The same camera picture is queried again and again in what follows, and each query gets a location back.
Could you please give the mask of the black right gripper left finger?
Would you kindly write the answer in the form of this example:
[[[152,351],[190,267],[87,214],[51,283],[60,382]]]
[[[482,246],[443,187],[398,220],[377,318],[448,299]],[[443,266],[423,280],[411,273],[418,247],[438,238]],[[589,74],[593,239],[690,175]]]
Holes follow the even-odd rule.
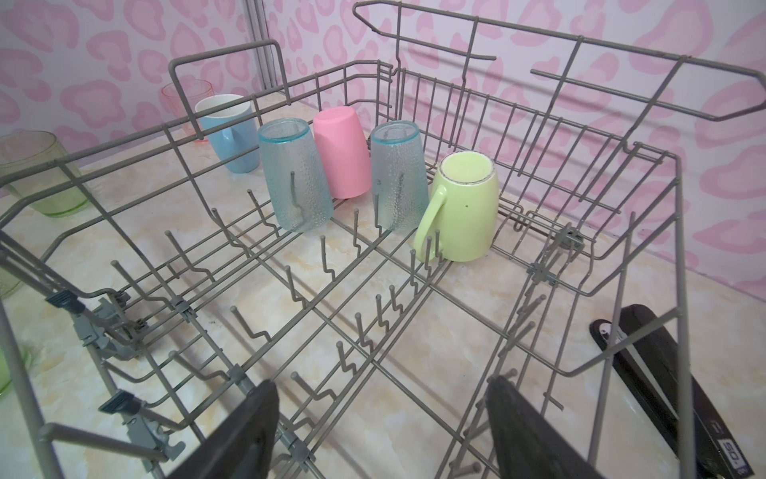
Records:
[[[172,473],[173,478],[265,478],[279,420],[276,385],[263,381]]]

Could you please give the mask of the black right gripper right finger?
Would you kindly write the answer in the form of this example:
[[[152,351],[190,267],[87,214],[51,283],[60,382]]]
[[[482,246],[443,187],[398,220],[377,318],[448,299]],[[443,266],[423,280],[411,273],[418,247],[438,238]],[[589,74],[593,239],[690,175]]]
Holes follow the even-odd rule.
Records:
[[[505,377],[489,380],[485,403],[502,478],[600,477]]]

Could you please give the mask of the cream green-handled mug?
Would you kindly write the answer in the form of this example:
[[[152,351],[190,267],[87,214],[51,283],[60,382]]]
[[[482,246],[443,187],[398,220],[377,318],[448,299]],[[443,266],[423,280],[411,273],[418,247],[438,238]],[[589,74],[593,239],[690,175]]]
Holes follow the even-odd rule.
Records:
[[[418,261],[439,253],[456,263],[488,253],[496,231],[500,197],[493,161],[482,153],[456,152],[444,158],[416,232]]]

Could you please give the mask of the teal textured plastic cup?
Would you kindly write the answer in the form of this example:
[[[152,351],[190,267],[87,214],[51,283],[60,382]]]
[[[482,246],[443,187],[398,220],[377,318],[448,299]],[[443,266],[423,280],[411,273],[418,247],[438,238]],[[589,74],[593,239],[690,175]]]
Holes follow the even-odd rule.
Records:
[[[426,165],[418,126],[391,121],[371,133],[373,197],[387,231],[417,229],[429,204]]]

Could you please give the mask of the pink plastic cup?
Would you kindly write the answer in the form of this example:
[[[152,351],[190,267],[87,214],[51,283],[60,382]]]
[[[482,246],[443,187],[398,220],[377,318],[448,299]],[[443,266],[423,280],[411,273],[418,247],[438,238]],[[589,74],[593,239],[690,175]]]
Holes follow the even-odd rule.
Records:
[[[343,200],[367,193],[372,165],[355,110],[338,106],[319,112],[313,119],[313,134],[331,196]]]

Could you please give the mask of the blue handled white mug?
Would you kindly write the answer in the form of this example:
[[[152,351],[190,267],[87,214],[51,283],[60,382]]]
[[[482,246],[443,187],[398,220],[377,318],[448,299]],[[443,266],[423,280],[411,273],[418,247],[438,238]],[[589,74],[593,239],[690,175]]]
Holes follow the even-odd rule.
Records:
[[[251,113],[253,113],[253,104],[247,102],[199,119],[204,130],[219,127],[230,121],[241,120],[241,123],[212,133],[207,137],[222,162],[230,157],[241,155],[239,159],[230,161],[225,165],[233,174],[247,174],[261,164],[261,152],[259,150],[245,153],[245,151],[259,145],[255,119],[245,120],[245,117]]]

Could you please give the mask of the green transparent glass cup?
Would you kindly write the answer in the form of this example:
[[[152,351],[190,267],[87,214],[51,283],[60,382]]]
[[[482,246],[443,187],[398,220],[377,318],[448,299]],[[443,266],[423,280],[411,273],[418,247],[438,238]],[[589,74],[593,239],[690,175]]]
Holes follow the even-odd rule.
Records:
[[[29,369],[33,361],[33,353],[30,347],[20,346],[22,362],[25,369]],[[6,393],[12,385],[11,372],[4,352],[0,353],[0,394]]]

